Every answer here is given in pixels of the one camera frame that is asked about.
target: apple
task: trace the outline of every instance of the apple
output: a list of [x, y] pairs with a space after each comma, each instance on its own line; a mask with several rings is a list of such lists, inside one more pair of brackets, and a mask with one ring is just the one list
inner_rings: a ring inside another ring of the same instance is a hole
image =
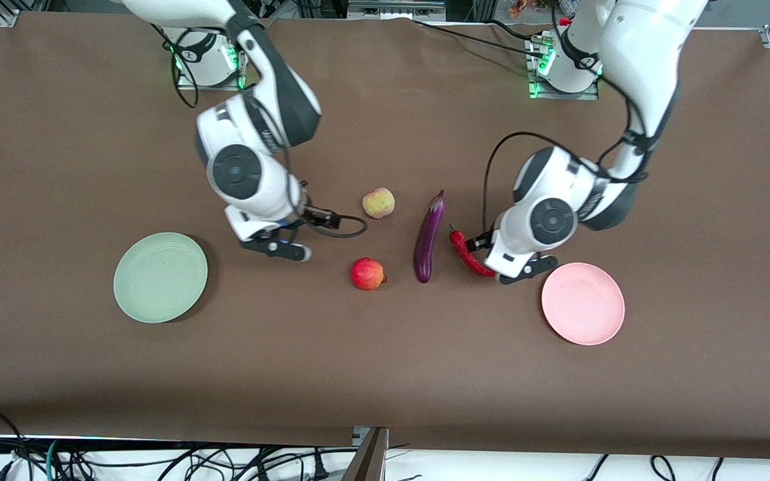
[[373, 219], [381, 219], [394, 212], [394, 195], [387, 188], [377, 188], [361, 199], [361, 207]]
[[388, 281], [382, 263], [371, 258], [361, 258], [355, 261], [349, 275], [355, 287], [363, 291], [372, 291], [380, 284]]

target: plate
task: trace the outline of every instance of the plate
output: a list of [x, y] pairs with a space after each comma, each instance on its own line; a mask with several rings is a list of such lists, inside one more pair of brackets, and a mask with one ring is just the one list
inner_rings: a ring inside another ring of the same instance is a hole
[[572, 263], [552, 272], [543, 286], [543, 311], [554, 331], [584, 346], [617, 334], [626, 316], [620, 286], [595, 265]]
[[115, 271], [115, 299], [142, 323], [164, 323], [189, 310], [207, 285], [207, 258], [191, 238], [160, 232], [126, 251]]

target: red apple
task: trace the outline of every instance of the red apple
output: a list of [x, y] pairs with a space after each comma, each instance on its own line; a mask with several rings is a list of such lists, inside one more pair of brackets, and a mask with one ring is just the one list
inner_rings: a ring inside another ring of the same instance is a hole
[[379, 287], [379, 284], [388, 280], [388, 277], [385, 277], [385, 268], [382, 267], [382, 263], [371, 258], [361, 258], [355, 261], [349, 276], [355, 287], [363, 291], [372, 291]]

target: white floor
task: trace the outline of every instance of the white floor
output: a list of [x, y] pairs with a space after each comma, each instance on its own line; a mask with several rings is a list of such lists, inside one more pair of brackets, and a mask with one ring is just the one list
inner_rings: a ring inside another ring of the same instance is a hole
[[[101, 463], [153, 462], [171, 460], [180, 456], [182, 450], [166, 451], [116, 451], [91, 453], [86, 459]], [[205, 450], [208, 456], [213, 451]], [[303, 453], [306, 450], [288, 450]], [[235, 465], [242, 465], [256, 454], [256, 450], [230, 450]], [[599, 454], [541, 454], [541, 453], [489, 453], [474, 451], [424, 451], [391, 450], [386, 462], [385, 481], [405, 481], [421, 475], [421, 481], [584, 481], [593, 470]], [[0, 454], [0, 469], [9, 460], [8, 454]], [[223, 454], [214, 457], [218, 462], [227, 463]], [[327, 471], [340, 474], [352, 459], [352, 453], [326, 454], [324, 466]], [[678, 481], [710, 481], [715, 458], [669, 456]], [[95, 468], [97, 481], [156, 481], [167, 464], [145, 466], [144, 468]], [[305, 479], [313, 474], [312, 458], [305, 460]], [[189, 467], [181, 462], [168, 473], [165, 481], [181, 481]], [[288, 463], [281, 468], [269, 470], [270, 481], [299, 479], [299, 462]], [[231, 478], [230, 469], [223, 469], [226, 479]], [[45, 474], [35, 468], [35, 479], [46, 479]], [[218, 472], [201, 469], [192, 476], [192, 481], [221, 481]], [[256, 478], [248, 472], [242, 481]], [[28, 479], [25, 462], [13, 465], [8, 481]], [[596, 476], [596, 481], [660, 481], [650, 468], [649, 456], [610, 456]], [[770, 460], [730, 458], [718, 472], [717, 481], [762, 481], [770, 480]]]

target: black cable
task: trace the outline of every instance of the black cable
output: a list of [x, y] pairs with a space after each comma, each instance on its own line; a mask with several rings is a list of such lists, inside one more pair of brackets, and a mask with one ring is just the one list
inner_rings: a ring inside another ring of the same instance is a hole
[[535, 34], [532, 34], [532, 35], [522, 35], [521, 33], [518, 33], [517, 31], [511, 29], [509, 25], [504, 24], [504, 22], [501, 22], [501, 21], [496, 21], [496, 19], [494, 19], [494, 18], [484, 19], [484, 21], [482, 23], [488, 23], [490, 25], [498, 25], [498, 27], [503, 28], [504, 31], [506, 31], [507, 33], [509, 33], [513, 37], [516, 37], [519, 40], [531, 41], [531, 37], [533, 35], [535, 35]]
[[342, 216], [339, 214], [336, 214], [339, 216], [340, 219], [346, 219], [351, 220], [354, 222], [358, 222], [361, 225], [361, 228], [358, 230], [355, 230], [354, 232], [330, 232], [326, 229], [318, 228], [315, 225], [312, 225], [310, 222], [308, 222], [304, 216], [302, 216], [299, 213], [299, 208], [301, 207], [302, 202], [302, 192], [299, 191], [299, 202], [296, 204], [293, 203], [293, 193], [291, 192], [291, 185], [293, 185], [293, 161], [290, 160], [290, 142], [287, 140], [287, 137], [282, 134], [281, 128], [278, 127], [278, 122], [275, 121], [274, 116], [272, 116], [272, 113], [269, 112], [269, 109], [266, 108], [266, 106], [263, 105], [263, 103], [259, 100], [259, 98], [254, 97], [252, 95], [251, 100], [253, 100], [257, 107], [260, 110], [263, 110], [263, 112], [266, 113], [266, 116], [268, 116], [269, 121], [272, 122], [272, 125], [275, 126], [275, 130], [278, 131], [278, 134], [280, 134], [279, 142], [281, 143], [281, 149], [284, 152], [284, 170], [287, 171], [287, 182], [285, 185], [286, 189], [286, 195], [287, 195], [287, 201], [290, 203], [290, 205], [293, 205], [293, 212], [295, 212], [297, 215], [299, 215], [299, 219], [302, 221], [303, 224], [307, 224], [308, 227], [311, 228], [312, 231], [317, 232], [320, 235], [325, 235], [326, 237], [333, 237], [333, 238], [352, 238], [352, 237], [358, 237], [358, 235], [364, 234], [364, 232], [367, 231], [367, 221], [364, 219], [361, 219], [361, 217], [357, 216]]
[[610, 456], [610, 454], [602, 454], [602, 457], [599, 458], [599, 462], [593, 466], [593, 472], [590, 472], [590, 475], [584, 479], [584, 481], [594, 481], [596, 479], [596, 475], [599, 474], [599, 469], [602, 469], [602, 465], [608, 460], [608, 456]]
[[[554, 15], [554, 11], [557, 9], [558, 4], [559, 4], [558, 0], [554, 0], [551, 4], [551, 22], [552, 22], [552, 27], [554, 28], [554, 33], [557, 34], [557, 37], [560, 40], [560, 43], [563, 43], [563, 36], [560, 34], [560, 29], [557, 25], [557, 16]], [[611, 86], [612, 89], [617, 91], [617, 94], [619, 94], [620, 97], [623, 97], [623, 99], [626, 101], [626, 115], [627, 115], [626, 129], [628, 129], [630, 123], [632, 123], [632, 113], [630, 113], [630, 109], [635, 110], [635, 114], [638, 115], [638, 121], [641, 124], [641, 129], [642, 131], [644, 131], [644, 136], [646, 135], [647, 124], [644, 121], [644, 112], [642, 112], [640, 106], [638, 106], [638, 104], [634, 100], [632, 100], [632, 98], [629, 97], [629, 95], [626, 94], [626, 92], [624, 92], [620, 86], [618, 86], [616, 83], [609, 80], [604, 75], [599, 74], [599, 72], [597, 72], [596, 70], [593, 70], [592, 66], [584, 66], [584, 65], [581, 65], [580, 63], [574, 63], [574, 65], [575, 65], [575, 68], [578, 68], [580, 70], [590, 70], [590, 72], [595, 73], [596, 77], [598, 77], [602, 82], [605, 82], [606, 84]], [[617, 148], [621, 143], [622, 143], [622, 140], [618, 140], [613, 146], [609, 147], [606, 150], [606, 152], [602, 154], [602, 156], [608, 155], [608, 153], [610, 153], [611, 150]], [[597, 162], [597, 164], [601, 164], [602, 162], [601, 159], [602, 157], [600, 156], [600, 161]], [[646, 158], [646, 155], [644, 153], [644, 158], [641, 159], [641, 162], [638, 165], [638, 168], [635, 169], [635, 172], [633, 172], [629, 177], [625, 177], [624, 179], [611, 180], [611, 182], [617, 182], [617, 183], [643, 182], [646, 179], [645, 170], [648, 163], [647, 160], [648, 159]]]
[[210, 444], [205, 444], [204, 446], [200, 446], [198, 448], [192, 448], [192, 450], [186, 451], [186, 453], [183, 453], [180, 456], [177, 456], [173, 460], [173, 462], [168, 464], [168, 466], [165, 466], [165, 470], [162, 471], [162, 474], [159, 475], [159, 478], [157, 478], [156, 481], [162, 481], [162, 479], [165, 479], [165, 477], [168, 476], [168, 473], [171, 472], [172, 469], [174, 469], [174, 466], [179, 465], [184, 459], [196, 453], [196, 451], [205, 450], [205, 448], [211, 448], [213, 446], [216, 446], [217, 444], [218, 444], [217, 442], [210, 442]]
[[[334, 448], [333, 450], [319, 450], [319, 454], [333, 454], [333, 453], [354, 453], [355, 451], [358, 451], [357, 448]], [[283, 462], [274, 463], [273, 465], [266, 466], [265, 469], [263, 469], [263, 472], [269, 471], [273, 468], [278, 468], [278, 466], [285, 465], [286, 463], [294, 462], [294, 460], [301, 460], [303, 458], [309, 458], [311, 456], [314, 456], [314, 452], [311, 453], [305, 453], [305, 454], [297, 454], [296, 456], [291, 457], [288, 460], [284, 460]], [[238, 478], [233, 478], [231, 481], [239, 481], [239, 479], [242, 478], [242, 475], [244, 475], [245, 470], [241, 473], [239, 473]], [[253, 481], [254, 478], [249, 478], [247, 481]]]
[[161, 460], [161, 462], [144, 462], [144, 463], [127, 463], [127, 464], [98, 463], [98, 462], [91, 462], [91, 460], [85, 460], [85, 464], [88, 466], [97, 466], [97, 468], [143, 468], [144, 466], [155, 466], [158, 464], [173, 462], [176, 459], [177, 458], [174, 458], [173, 460]]
[[28, 450], [27, 447], [25, 447], [25, 438], [22, 436], [21, 433], [19, 433], [19, 430], [16, 429], [16, 424], [11, 422], [7, 416], [0, 413], [0, 420], [4, 421], [4, 423], [8, 424], [8, 427], [13, 432], [13, 435], [16, 436], [17, 441], [19, 442], [19, 447], [22, 448], [23, 453], [25, 454], [25, 457], [29, 460], [28, 464], [28, 478], [29, 481], [34, 481], [34, 469], [31, 468], [31, 452]]
[[323, 456], [320, 454], [319, 448], [314, 448], [314, 480], [322, 481], [325, 478], [329, 478], [329, 472], [323, 464]]
[[[245, 466], [247, 466], [245, 464], [241, 464], [241, 465], [233, 464], [233, 460], [230, 458], [230, 455], [227, 453], [227, 450], [222, 450], [222, 451], [225, 454], [225, 459], [227, 459], [227, 462], [230, 464], [217, 462], [216, 460], [210, 460], [211, 465], [219, 466], [220, 468], [230, 469], [233, 472], [235, 472], [238, 469], [245, 468]], [[195, 457], [198, 458], [199, 460], [206, 459], [204, 456], [201, 456], [200, 454], [195, 454]]]
[[605, 159], [605, 157], [606, 157], [606, 156], [607, 156], [609, 153], [613, 152], [613, 151], [614, 151], [614, 149], [616, 149], [616, 148], [617, 148], [618, 146], [620, 146], [620, 144], [622, 144], [622, 143], [623, 143], [623, 139], [619, 139], [619, 140], [617, 140], [616, 142], [614, 142], [614, 145], [612, 145], [612, 146], [608, 147], [607, 149], [605, 149], [605, 152], [602, 152], [602, 155], [601, 155], [601, 156], [599, 156], [599, 160], [597, 160], [597, 161], [596, 161], [596, 165], [602, 165], [602, 160], [604, 160], [604, 159]]
[[227, 450], [222, 450], [222, 452], [225, 454], [225, 459], [227, 459], [227, 463], [230, 465], [230, 477], [233, 477], [233, 475], [236, 474], [236, 467], [233, 465], [233, 460], [230, 459], [230, 454], [227, 453]]
[[[162, 31], [162, 28], [157, 27], [154, 24], [150, 24], [151, 27], [153, 27], [153, 30], [156, 30], [156, 33], [159, 33], [159, 36], [162, 37], [162, 40], [167, 43], [168, 49], [171, 50], [171, 80], [174, 82], [174, 91], [177, 92], [177, 97], [180, 98], [180, 100], [183, 101], [184, 104], [186, 104], [186, 107], [189, 107], [190, 109], [194, 109], [198, 106], [198, 100], [201, 96], [201, 92], [198, 89], [198, 82], [195, 81], [195, 75], [192, 73], [192, 68], [189, 67], [189, 62], [186, 61], [185, 58], [183, 58], [182, 55], [177, 55], [177, 52], [174, 51], [174, 49], [178, 46], [180, 46], [180, 43], [183, 41], [183, 39], [189, 35], [189, 33], [192, 33], [193, 30], [190, 28], [187, 28], [183, 31], [183, 33], [180, 34], [179, 37], [177, 37], [177, 43], [172, 43], [171, 39], [168, 38], [168, 36], [165, 34], [164, 31]], [[175, 59], [177, 59], [183, 67], [186, 68], [186, 72], [189, 74], [189, 81], [192, 82], [192, 87], [195, 89], [195, 101], [190, 102], [186, 99], [186, 97], [183, 96], [183, 92], [180, 90], [180, 86], [177, 85], [177, 82], [179, 82], [180, 79], [180, 70], [177, 68], [177, 64], [175, 63]]]
[[715, 467], [712, 468], [712, 481], [718, 480], [718, 469], [721, 469], [721, 465], [724, 464], [724, 458], [718, 458], [718, 462], [715, 463]]
[[[661, 474], [661, 472], [658, 470], [658, 466], [655, 466], [655, 460], [662, 460], [664, 462], [664, 466], [667, 466], [667, 472], [670, 472], [670, 477], [667, 478], [665, 475]], [[664, 479], [664, 481], [676, 481], [676, 473], [673, 472], [672, 466], [670, 466], [670, 462], [667, 460], [664, 456], [651, 456], [650, 457], [650, 466], [653, 468], [653, 472], [655, 473], [655, 476], [658, 476], [661, 479]]]
[[486, 161], [486, 173], [483, 174], [483, 215], [481, 218], [483, 232], [486, 232], [486, 197], [489, 192], [489, 170], [492, 168], [492, 160], [495, 158], [495, 154], [498, 153], [498, 149], [501, 148], [501, 146], [504, 145], [508, 140], [513, 139], [513, 137], [519, 137], [521, 135], [526, 135], [528, 137], [536, 137], [540, 140], [545, 140], [546, 142], [550, 143], [552, 146], [557, 146], [563, 150], [566, 150], [566, 152], [569, 153], [569, 155], [572, 156], [572, 158], [577, 158], [578, 162], [582, 162], [580, 156], [575, 155], [575, 152], [572, 152], [568, 147], [564, 146], [562, 143], [559, 143], [557, 140], [554, 140], [550, 137], [547, 137], [543, 134], [537, 134], [535, 132], [513, 132], [512, 134], [509, 134], [505, 136], [501, 141], [498, 142], [498, 145], [495, 146], [495, 149], [492, 149], [492, 155], [489, 156], [489, 160]]
[[352, 237], [358, 237], [361, 234], [364, 234], [364, 232], [367, 232], [367, 221], [364, 220], [361, 217], [357, 216], [343, 216], [340, 214], [336, 214], [340, 218], [340, 220], [343, 221], [352, 221], [360, 223], [361, 227], [358, 228], [358, 230], [354, 230], [352, 232], [332, 232], [330, 230], [317, 227], [316, 225], [312, 225], [310, 222], [308, 222], [308, 227], [311, 228], [312, 231], [316, 232], [320, 235], [325, 235], [326, 237], [333, 237], [333, 238], [352, 238]]
[[235, 477], [232, 477], [230, 481], [239, 481], [245, 473], [248, 472], [253, 466], [257, 466], [259, 464], [263, 463], [263, 460], [266, 459], [267, 456], [271, 456], [272, 454], [277, 453], [279, 450], [278, 448], [260, 448], [259, 453], [257, 453], [256, 456], [254, 456], [253, 459], [248, 462], [248, 465], [245, 466], [245, 468], [242, 468], [239, 473]]
[[72, 462], [73, 460], [73, 454], [70, 454], [70, 465], [68, 466], [68, 469], [70, 469], [70, 479], [76, 479], [76, 475], [74, 475], [73, 466], [77, 463]]
[[500, 43], [490, 42], [489, 40], [477, 39], [477, 37], [471, 37], [470, 35], [459, 33], [458, 31], [447, 30], [446, 28], [437, 27], [436, 25], [430, 25], [422, 21], [417, 21], [416, 19], [413, 19], [413, 22], [415, 22], [418, 25], [423, 25], [424, 27], [427, 27], [427, 28], [432, 28], [433, 30], [443, 31], [444, 33], [447, 33], [450, 35], [462, 37], [463, 39], [474, 40], [475, 42], [480, 42], [480, 43], [486, 43], [486, 45], [492, 45], [493, 47], [498, 47], [499, 49], [505, 49], [505, 51], [514, 51], [522, 55], [528, 55], [529, 57], [536, 57], [536, 58], [543, 57], [543, 54], [539, 52], [526, 51], [526, 49], [517, 49], [509, 45], [501, 45]]
[[[85, 481], [94, 481], [94, 468], [86, 463], [85, 454], [77, 451], [71, 454], [70, 460], [71, 462], [73, 462], [73, 460], [79, 460], [79, 462], [76, 462], [76, 466], [79, 466], [79, 471], [82, 472], [82, 478], [85, 479]], [[82, 466], [83, 464], [88, 467], [88, 472], [85, 471], [85, 468]]]
[[[186, 479], [186, 481], [189, 481], [192, 478], [192, 476], [195, 475], [195, 472], [198, 471], [199, 468], [214, 469], [214, 470], [217, 470], [219, 472], [222, 472], [220, 469], [217, 469], [214, 466], [206, 466], [206, 464], [208, 462], [210, 462], [211, 459], [213, 459], [214, 457], [218, 456], [218, 454], [222, 453], [222, 451], [223, 450], [216, 450], [215, 453], [210, 454], [210, 456], [207, 456], [204, 459], [201, 459], [198, 456], [195, 456], [195, 454], [190, 456], [189, 457], [189, 469], [186, 470], [186, 476], [184, 476], [184, 479]], [[196, 464], [196, 465], [193, 464], [192, 463], [192, 458], [198, 459], [199, 463]], [[224, 472], [222, 472], [222, 481], [224, 481]]]
[[58, 471], [59, 477], [55, 479], [61, 479], [61, 481], [76, 481], [74, 478], [68, 478], [67, 476], [67, 470], [64, 469], [64, 465], [61, 463], [61, 458], [58, 457], [58, 454], [55, 452], [52, 453], [52, 466], [54, 466], [55, 471]]

